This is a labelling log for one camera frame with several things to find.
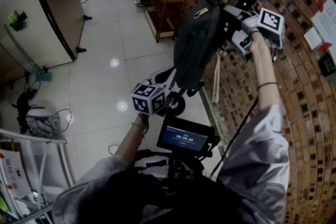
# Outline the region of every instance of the black backpack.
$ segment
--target black backpack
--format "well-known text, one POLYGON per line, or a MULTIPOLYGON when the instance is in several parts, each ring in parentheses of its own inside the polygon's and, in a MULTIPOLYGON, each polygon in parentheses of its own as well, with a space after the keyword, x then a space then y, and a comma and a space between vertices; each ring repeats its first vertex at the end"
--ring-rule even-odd
POLYGON ((178 87, 198 88, 206 65, 223 45, 223 8, 222 0, 199 0, 188 14, 174 46, 178 87))

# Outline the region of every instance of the bracelet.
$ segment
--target bracelet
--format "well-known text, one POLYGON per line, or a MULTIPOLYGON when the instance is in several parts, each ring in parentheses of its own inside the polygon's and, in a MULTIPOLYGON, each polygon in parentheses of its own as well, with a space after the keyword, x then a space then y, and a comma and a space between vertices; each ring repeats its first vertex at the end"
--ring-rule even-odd
POLYGON ((143 129, 147 129, 146 126, 143 126, 143 125, 139 125, 139 124, 136 124, 134 122, 131 123, 133 126, 136 126, 136 127, 139 127, 139 128, 143 128, 143 129))
POLYGON ((262 84, 262 85, 260 85, 258 88, 257 88, 257 91, 261 88, 261 87, 263 87, 263 86, 266 86, 266 85, 270 85, 270 84, 278 84, 278 83, 276 83, 276 82, 269 82, 269 83, 265 83, 265 84, 262 84))
POLYGON ((260 33, 260 31, 258 31, 258 30, 251 31, 251 32, 249 33, 249 35, 252 35, 252 34, 254 34, 254 33, 260 33))

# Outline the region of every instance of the monitor screen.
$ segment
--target monitor screen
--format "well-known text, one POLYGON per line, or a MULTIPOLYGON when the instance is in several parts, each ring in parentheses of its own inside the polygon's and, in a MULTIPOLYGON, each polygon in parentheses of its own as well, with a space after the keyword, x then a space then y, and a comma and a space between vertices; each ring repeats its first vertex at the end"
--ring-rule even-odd
POLYGON ((208 136, 197 134, 175 127, 167 126, 163 134, 163 142, 189 150, 200 151, 208 136))

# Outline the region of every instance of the tiled floor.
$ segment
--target tiled floor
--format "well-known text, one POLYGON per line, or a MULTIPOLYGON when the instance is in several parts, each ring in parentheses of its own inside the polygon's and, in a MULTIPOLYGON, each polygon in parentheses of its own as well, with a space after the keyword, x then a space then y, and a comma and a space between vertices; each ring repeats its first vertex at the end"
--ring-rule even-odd
MULTIPOLYGON (((86 15, 93 20, 84 25, 80 46, 87 52, 79 54, 71 64, 51 68, 52 82, 43 82, 32 104, 49 101, 57 109, 69 108, 73 119, 63 133, 67 139, 68 156, 75 179, 80 178, 98 160, 109 156, 108 146, 125 137, 136 112, 130 100, 131 90, 152 72, 173 65, 173 41, 156 43, 144 16, 134 0, 87 0, 86 15), (118 110, 120 103, 125 111, 118 110)), ((2 126, 18 131, 16 110, 11 107, 23 90, 23 79, 14 90, 5 89, 0 110, 2 126)), ((199 94, 186 100, 183 119, 209 125, 199 94)), ((67 111, 60 113, 62 126, 70 119, 67 111)), ((152 116, 150 129, 141 148, 162 151, 156 147, 163 118, 152 116)), ((207 172, 220 159, 219 151, 204 160, 207 172)))

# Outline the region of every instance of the wooden table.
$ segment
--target wooden table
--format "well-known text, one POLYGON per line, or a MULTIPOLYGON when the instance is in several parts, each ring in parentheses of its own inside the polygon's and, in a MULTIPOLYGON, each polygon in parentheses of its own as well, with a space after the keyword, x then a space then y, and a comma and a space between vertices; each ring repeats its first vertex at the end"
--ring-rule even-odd
POLYGON ((156 42, 163 37, 175 39, 185 2, 186 0, 147 0, 145 14, 156 42))

